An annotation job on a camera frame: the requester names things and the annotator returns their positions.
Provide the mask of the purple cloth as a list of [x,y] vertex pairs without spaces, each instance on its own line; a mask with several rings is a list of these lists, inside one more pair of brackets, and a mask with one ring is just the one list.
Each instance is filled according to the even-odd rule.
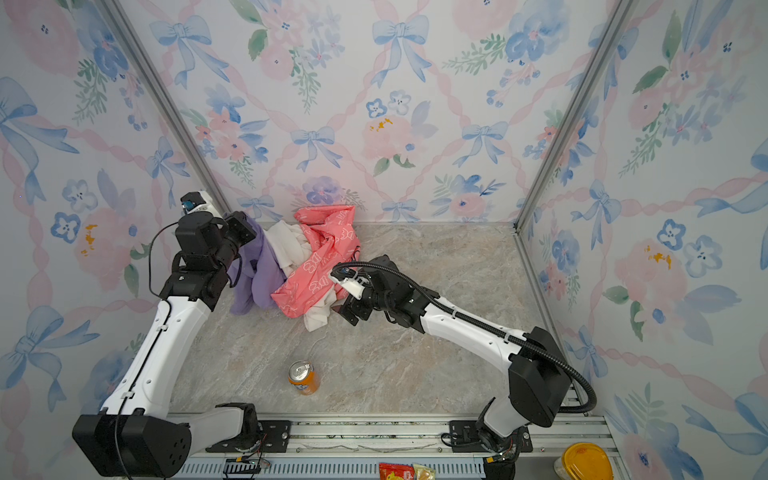
[[241,260],[235,261],[228,269],[233,279],[240,274],[233,289],[234,301],[230,307],[230,313],[238,316],[247,314],[254,306],[277,309],[272,294],[286,281],[265,231],[250,217],[247,220],[256,237],[240,248]]

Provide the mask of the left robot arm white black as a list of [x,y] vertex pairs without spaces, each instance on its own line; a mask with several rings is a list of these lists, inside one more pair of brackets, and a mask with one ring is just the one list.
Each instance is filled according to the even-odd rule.
[[122,380],[96,414],[83,414],[72,437],[103,477],[170,478],[187,458],[218,443],[251,451],[262,441],[249,403],[227,403],[170,420],[172,390],[201,327],[225,288],[240,249],[256,232],[242,212],[182,216],[180,246],[159,294],[151,328]]

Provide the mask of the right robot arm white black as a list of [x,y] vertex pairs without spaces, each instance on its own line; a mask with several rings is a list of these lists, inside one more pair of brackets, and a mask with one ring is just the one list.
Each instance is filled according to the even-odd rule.
[[511,329],[476,317],[399,271],[386,255],[371,262],[334,266],[329,279],[348,296],[338,313],[350,324],[374,311],[387,321],[449,341],[485,360],[506,375],[508,394],[483,408],[475,428],[479,444],[493,453],[517,447],[530,424],[549,427],[571,386],[564,357],[548,331]]

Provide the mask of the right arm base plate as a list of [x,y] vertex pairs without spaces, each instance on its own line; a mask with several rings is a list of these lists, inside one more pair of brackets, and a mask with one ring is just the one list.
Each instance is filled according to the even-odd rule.
[[[533,445],[531,435],[526,426],[519,427],[512,434],[515,451],[520,453],[531,453]],[[448,422],[448,431],[441,435],[441,441],[448,446],[453,453],[482,453],[496,454],[505,452],[509,447],[509,441],[502,443],[503,449],[488,450],[481,443],[480,435],[476,428],[475,420],[450,420]]]

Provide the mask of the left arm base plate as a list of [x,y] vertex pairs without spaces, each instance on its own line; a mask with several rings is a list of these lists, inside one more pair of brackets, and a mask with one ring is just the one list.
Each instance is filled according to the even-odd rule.
[[291,437],[290,420],[259,420],[254,434],[240,434],[205,449],[206,453],[286,453]]

